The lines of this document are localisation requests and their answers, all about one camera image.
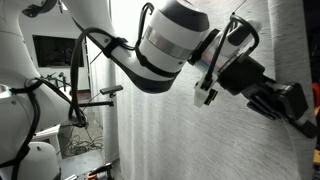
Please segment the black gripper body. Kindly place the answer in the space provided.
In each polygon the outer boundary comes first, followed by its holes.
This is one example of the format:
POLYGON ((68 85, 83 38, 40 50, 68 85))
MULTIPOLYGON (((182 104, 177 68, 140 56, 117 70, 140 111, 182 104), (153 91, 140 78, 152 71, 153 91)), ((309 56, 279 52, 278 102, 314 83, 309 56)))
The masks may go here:
POLYGON ((251 57, 233 61, 218 76, 218 83, 232 95, 249 98, 258 95, 271 103, 280 119, 300 119, 308 110, 308 104, 297 82, 280 84, 264 75, 265 68, 251 57))

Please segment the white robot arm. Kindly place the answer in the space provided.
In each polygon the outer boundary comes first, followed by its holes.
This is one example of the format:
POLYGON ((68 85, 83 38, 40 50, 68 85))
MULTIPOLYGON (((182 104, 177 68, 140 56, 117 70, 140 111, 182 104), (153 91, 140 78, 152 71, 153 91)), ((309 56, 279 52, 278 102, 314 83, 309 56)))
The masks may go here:
POLYGON ((265 76, 251 58, 259 44, 258 21, 231 14, 224 30, 210 29, 206 13, 188 0, 146 3, 138 39, 128 45, 116 35, 107 0, 0 0, 1 55, 1 180, 60 180, 61 169, 52 145, 34 135, 69 121, 87 124, 77 95, 65 95, 35 68, 19 25, 63 2, 82 39, 90 39, 115 62, 140 90, 168 91, 186 63, 201 70, 195 86, 196 106, 209 104, 220 84, 242 94, 250 109, 270 120, 284 120, 304 137, 314 139, 318 127, 305 114, 307 101, 299 83, 278 83, 265 76))

